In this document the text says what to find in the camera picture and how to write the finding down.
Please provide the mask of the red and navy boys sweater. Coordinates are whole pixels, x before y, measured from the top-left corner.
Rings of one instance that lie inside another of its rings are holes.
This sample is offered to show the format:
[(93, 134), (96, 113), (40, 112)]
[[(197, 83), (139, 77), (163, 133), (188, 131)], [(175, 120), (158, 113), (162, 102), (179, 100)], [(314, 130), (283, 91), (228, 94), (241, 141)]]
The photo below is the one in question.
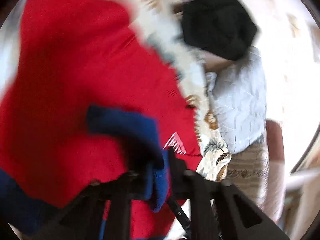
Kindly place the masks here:
[(88, 185), (144, 176), (130, 239), (174, 221), (168, 149), (201, 160), (173, 69), (109, 0), (27, 0), (17, 75), (1, 101), (1, 220), (33, 237)]

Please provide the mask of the striped floral brown cushion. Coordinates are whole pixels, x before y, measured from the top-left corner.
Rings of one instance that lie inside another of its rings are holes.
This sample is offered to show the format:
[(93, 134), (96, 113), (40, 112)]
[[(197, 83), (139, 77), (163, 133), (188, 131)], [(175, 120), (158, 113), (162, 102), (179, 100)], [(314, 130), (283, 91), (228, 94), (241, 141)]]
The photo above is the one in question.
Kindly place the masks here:
[(227, 179), (232, 181), (252, 202), (262, 208), (267, 195), (269, 172), (268, 147), (254, 142), (244, 151), (232, 155)]

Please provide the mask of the brown and pink headboard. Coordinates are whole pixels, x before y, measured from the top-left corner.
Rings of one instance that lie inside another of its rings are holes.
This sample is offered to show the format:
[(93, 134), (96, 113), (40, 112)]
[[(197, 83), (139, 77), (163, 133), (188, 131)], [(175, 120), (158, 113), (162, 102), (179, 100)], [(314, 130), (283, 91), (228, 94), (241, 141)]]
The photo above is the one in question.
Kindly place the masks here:
[(269, 156), (267, 195), (263, 211), (275, 223), (280, 220), (285, 202), (285, 155), (281, 126), (266, 120), (266, 139)]

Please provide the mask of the grey quilted pillow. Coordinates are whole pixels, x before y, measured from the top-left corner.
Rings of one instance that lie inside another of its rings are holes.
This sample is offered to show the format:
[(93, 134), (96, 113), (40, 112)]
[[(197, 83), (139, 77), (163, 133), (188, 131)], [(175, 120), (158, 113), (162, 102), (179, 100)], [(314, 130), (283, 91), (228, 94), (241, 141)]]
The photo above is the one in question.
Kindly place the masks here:
[(229, 152), (238, 154), (265, 130), (266, 82), (259, 50), (247, 54), (218, 73), (206, 73), (210, 109)]

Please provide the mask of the black garment pile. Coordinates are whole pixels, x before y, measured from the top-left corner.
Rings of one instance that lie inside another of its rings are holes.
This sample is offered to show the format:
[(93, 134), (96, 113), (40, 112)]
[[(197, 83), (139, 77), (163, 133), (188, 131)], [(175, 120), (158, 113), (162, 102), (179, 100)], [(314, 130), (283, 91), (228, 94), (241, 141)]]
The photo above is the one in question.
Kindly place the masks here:
[(258, 31), (238, 0), (192, 0), (183, 5), (186, 44), (236, 61), (249, 50)]

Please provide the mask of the leaf pattern beige blanket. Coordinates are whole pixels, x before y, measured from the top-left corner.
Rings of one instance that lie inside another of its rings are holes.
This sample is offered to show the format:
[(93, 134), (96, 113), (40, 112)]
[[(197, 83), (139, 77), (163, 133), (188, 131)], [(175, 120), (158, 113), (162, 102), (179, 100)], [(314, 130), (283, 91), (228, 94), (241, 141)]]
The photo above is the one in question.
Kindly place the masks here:
[(178, 87), (195, 111), (194, 130), (203, 159), (197, 172), (220, 181), (227, 175), (231, 153), (222, 139), (210, 109), (204, 73), (204, 55), (184, 42), (181, 27), (183, 5), (192, 0), (110, 0), (130, 14), (129, 26), (141, 44), (154, 49), (176, 74)]

